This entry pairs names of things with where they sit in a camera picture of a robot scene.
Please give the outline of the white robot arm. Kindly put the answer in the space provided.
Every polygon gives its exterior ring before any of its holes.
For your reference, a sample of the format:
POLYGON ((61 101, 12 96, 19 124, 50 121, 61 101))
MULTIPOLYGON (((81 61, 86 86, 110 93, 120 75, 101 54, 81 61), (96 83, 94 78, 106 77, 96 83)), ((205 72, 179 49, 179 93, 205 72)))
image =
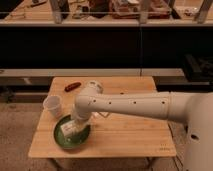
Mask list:
POLYGON ((74 100, 75 131, 93 112, 110 112, 186 124, 188 134, 183 171, 213 171, 213 92, 153 92, 104 94, 89 81, 74 100))

